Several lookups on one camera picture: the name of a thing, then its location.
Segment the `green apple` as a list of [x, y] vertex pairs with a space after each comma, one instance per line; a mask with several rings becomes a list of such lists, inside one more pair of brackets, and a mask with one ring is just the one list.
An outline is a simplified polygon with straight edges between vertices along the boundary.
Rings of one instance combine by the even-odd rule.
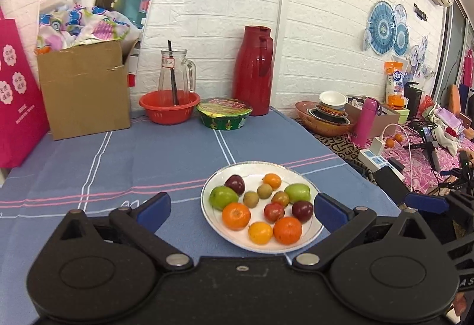
[[227, 186], [213, 188], [209, 196], [210, 205], [219, 211], [223, 211], [227, 205], [237, 202], [238, 194]]
[[289, 203], [292, 205], [298, 201], [311, 201], [311, 190], [307, 184], [290, 184], [284, 192], [288, 195]]

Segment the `red plastic basket bowl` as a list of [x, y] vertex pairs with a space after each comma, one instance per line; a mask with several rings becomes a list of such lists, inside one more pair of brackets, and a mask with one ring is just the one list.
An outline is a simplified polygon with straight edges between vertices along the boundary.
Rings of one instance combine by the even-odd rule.
[[171, 90], [156, 90], [142, 95], [139, 105], [145, 109], [149, 120], [160, 125], [175, 125], [191, 118], [194, 108], [200, 103], [195, 92], [177, 92], [179, 104], [174, 105]]

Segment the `yellow orange citrus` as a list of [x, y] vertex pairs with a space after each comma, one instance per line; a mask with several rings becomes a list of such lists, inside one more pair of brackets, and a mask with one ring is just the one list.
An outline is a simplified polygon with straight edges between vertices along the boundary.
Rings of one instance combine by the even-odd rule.
[[273, 237], [273, 228], [265, 222], [254, 222], [248, 227], [248, 236], [252, 243], [263, 246]]

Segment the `glass pitcher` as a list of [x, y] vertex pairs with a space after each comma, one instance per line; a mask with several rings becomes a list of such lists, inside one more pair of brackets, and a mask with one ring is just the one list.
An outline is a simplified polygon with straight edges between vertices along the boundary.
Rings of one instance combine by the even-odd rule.
[[[173, 50], [173, 56], [177, 91], [183, 90], [186, 94], [195, 92], [196, 64], [187, 58], [187, 50]], [[171, 90], [170, 68], [172, 64], [173, 61], [169, 58], [168, 50], [162, 50], [158, 90]]]

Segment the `orange tangerine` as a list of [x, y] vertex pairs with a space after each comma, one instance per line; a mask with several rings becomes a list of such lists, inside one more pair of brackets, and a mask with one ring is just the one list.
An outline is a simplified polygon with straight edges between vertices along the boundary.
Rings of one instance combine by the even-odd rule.
[[232, 202], [222, 211], [222, 222], [233, 231], [243, 230], [247, 227], [252, 215], [246, 205]]
[[282, 183], [281, 178], [275, 173], [268, 173], [262, 179], [264, 184], [269, 185], [273, 191], [276, 191]]

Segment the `large orange mandarin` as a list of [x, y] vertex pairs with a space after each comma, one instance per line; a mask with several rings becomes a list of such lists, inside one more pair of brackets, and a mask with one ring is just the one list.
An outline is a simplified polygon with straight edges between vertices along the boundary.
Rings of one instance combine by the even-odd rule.
[[292, 245], [300, 240], [302, 224], [293, 216], [280, 218], [273, 226], [273, 236], [282, 245]]

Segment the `blue striped tablecloth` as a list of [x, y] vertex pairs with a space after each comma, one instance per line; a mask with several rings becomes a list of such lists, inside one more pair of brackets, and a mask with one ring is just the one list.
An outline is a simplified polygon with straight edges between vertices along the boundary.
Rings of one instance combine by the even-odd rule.
[[200, 193], [220, 168], [265, 161], [299, 172], [342, 204], [383, 216], [396, 205], [296, 121], [271, 111], [234, 131], [213, 131], [199, 118], [161, 126], [146, 118], [130, 128], [74, 139], [45, 136], [1, 186], [1, 322], [30, 324], [36, 312], [26, 275], [39, 251], [71, 209], [105, 216], [139, 205], [158, 192], [172, 200], [158, 235], [193, 258], [243, 257], [206, 222]]

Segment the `brown kiwi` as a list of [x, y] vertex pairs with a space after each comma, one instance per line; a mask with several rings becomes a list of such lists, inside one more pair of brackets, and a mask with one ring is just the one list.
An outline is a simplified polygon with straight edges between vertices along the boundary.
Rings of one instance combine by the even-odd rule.
[[255, 208], [260, 201], [260, 197], [257, 192], [249, 191], [244, 194], [243, 203], [247, 208]]
[[273, 189], [272, 186], [269, 184], [261, 184], [258, 189], [257, 189], [257, 194], [259, 196], [259, 199], [266, 200], [270, 198], [273, 194]]

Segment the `colourful floral cloth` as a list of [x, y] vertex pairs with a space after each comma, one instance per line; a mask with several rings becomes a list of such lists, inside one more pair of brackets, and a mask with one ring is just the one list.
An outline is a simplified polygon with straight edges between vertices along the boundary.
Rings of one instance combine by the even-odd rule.
[[141, 30], [125, 15], [101, 7], [64, 7], [39, 15], [35, 55], [80, 45], [119, 41], [128, 53]]

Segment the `brown cardboard box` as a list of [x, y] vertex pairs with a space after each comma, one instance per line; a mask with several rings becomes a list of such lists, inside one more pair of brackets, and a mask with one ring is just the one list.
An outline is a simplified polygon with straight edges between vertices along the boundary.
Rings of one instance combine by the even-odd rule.
[[120, 41], [52, 51], [37, 61], [53, 139], [130, 127], [128, 59]]

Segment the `black stirrer in pitcher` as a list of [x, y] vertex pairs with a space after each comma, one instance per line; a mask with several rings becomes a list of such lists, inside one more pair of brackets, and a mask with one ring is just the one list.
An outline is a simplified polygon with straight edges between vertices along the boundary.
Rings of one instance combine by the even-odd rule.
[[173, 61], [173, 64], [170, 68], [170, 81], [171, 81], [171, 90], [172, 90], [172, 96], [173, 96], [173, 104], [174, 106], [178, 106], [179, 101], [178, 101], [178, 96], [177, 96], [177, 83], [176, 83], [176, 76], [175, 76], [175, 70], [174, 70], [174, 56], [173, 56], [172, 41], [168, 40], [167, 44], [168, 44], [169, 58]]

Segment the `pink shopping bag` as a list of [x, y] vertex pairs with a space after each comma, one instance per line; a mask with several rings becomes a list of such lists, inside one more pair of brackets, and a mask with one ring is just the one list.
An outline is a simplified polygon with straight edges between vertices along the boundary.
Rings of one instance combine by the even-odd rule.
[[43, 96], [13, 19], [1, 18], [1, 167], [16, 168], [49, 131]]

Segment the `red green small fruit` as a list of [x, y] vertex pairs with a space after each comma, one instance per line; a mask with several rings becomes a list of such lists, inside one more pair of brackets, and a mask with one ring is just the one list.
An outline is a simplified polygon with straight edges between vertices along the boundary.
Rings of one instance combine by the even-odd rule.
[[283, 208], [286, 208], [289, 202], [289, 195], [284, 191], [278, 191], [272, 197], [272, 203], [281, 205]]

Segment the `orange patterned bowl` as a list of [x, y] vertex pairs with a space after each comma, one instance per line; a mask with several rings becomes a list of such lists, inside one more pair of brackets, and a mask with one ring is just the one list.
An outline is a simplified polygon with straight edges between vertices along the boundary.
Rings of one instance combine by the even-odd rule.
[[298, 102], [295, 105], [299, 120], [309, 131], [324, 137], [337, 137], [348, 134], [353, 130], [354, 124], [343, 115], [327, 114], [322, 112], [315, 102]]

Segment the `dark red plum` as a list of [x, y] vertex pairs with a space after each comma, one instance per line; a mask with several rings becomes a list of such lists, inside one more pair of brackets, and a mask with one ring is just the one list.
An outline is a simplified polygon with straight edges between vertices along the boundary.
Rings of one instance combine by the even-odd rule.
[[238, 196], [241, 196], [245, 192], [244, 179], [237, 174], [230, 176], [224, 183], [224, 185], [232, 189]]

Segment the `blue paper fan decoration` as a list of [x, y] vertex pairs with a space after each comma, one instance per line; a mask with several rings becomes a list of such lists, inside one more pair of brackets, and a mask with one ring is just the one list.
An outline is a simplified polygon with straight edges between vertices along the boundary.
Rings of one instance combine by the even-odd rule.
[[404, 56], [410, 46], [407, 12], [402, 4], [379, 1], [372, 8], [362, 36], [361, 49], [380, 56], [393, 52]]

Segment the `white power strip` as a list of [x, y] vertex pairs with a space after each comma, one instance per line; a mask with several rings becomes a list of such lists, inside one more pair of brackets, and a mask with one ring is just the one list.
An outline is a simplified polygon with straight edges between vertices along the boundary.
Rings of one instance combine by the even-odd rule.
[[400, 180], [405, 180], [405, 176], [401, 172], [399, 172], [392, 164], [390, 164], [383, 156], [376, 156], [375, 153], [373, 153], [369, 149], [362, 149], [358, 153], [358, 159], [371, 172], [377, 172], [383, 167], [389, 167]]

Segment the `green instant noodle bowl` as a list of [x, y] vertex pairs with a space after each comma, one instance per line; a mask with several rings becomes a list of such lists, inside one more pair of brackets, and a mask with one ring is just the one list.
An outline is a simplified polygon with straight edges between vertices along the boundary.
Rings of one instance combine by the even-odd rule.
[[219, 131], [234, 131], [241, 128], [253, 108], [234, 98], [209, 98], [202, 100], [196, 110], [202, 124]]

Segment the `pink thermos bottle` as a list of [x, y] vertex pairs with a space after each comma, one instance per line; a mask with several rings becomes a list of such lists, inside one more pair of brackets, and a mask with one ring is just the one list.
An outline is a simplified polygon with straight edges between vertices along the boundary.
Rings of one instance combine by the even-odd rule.
[[370, 130], [378, 113], [379, 102], [374, 98], [367, 98], [359, 114], [358, 121], [353, 129], [352, 143], [363, 148], [369, 139]]

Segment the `white round plate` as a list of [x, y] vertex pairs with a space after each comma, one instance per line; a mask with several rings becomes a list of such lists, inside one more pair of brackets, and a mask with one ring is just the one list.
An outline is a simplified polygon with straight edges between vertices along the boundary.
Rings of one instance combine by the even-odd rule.
[[[260, 199], [258, 205], [255, 208], [249, 208], [251, 212], [251, 219], [247, 227], [243, 230], [233, 231], [229, 230], [222, 222], [222, 211], [219, 211], [213, 208], [209, 203], [209, 196], [213, 188], [218, 186], [225, 186], [225, 181], [232, 175], [240, 175], [244, 179], [245, 183], [245, 192], [253, 191], [256, 192], [258, 187], [263, 184], [262, 179], [268, 173], [277, 174], [281, 180], [281, 186], [273, 191], [273, 194], [270, 198], [263, 200]], [[249, 161], [238, 164], [232, 164], [225, 168], [220, 169], [218, 172], [213, 174], [205, 183], [202, 193], [201, 193], [201, 207], [205, 219], [210, 224], [210, 226], [218, 233], [221, 237], [229, 241], [230, 243], [252, 252], [257, 252], [261, 254], [289, 254], [292, 251], [302, 249], [313, 242], [319, 234], [324, 229], [324, 226], [316, 219], [314, 215], [314, 206], [313, 206], [313, 216], [312, 219], [304, 224], [302, 224], [302, 235], [300, 240], [296, 243], [286, 246], [280, 244], [274, 236], [271, 241], [266, 245], [259, 246], [252, 243], [248, 236], [248, 227], [254, 222], [265, 222], [268, 223], [272, 228], [274, 224], [271, 224], [266, 221], [264, 217], [264, 207], [272, 203], [273, 195], [278, 191], [284, 191], [285, 188], [290, 184], [302, 183], [307, 184], [311, 190], [311, 203], [314, 203], [315, 197], [319, 193], [317, 188], [302, 175], [294, 172], [291, 169], [287, 169], [277, 164], [271, 164], [262, 161]], [[244, 204], [244, 194], [238, 196], [238, 203]], [[292, 204], [285, 208], [285, 215], [292, 216]]]

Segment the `white small bowl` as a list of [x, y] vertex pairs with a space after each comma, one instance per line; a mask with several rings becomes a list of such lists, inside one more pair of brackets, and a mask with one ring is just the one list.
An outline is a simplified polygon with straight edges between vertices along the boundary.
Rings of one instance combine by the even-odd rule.
[[319, 95], [319, 101], [324, 106], [334, 110], [344, 111], [348, 98], [335, 90], [327, 90]]

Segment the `red thermos jug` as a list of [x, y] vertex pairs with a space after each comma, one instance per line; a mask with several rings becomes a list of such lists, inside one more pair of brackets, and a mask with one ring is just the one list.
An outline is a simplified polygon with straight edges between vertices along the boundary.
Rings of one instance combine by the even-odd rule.
[[269, 112], [273, 78], [273, 47], [271, 29], [246, 26], [238, 50], [232, 97], [252, 107], [252, 116]]

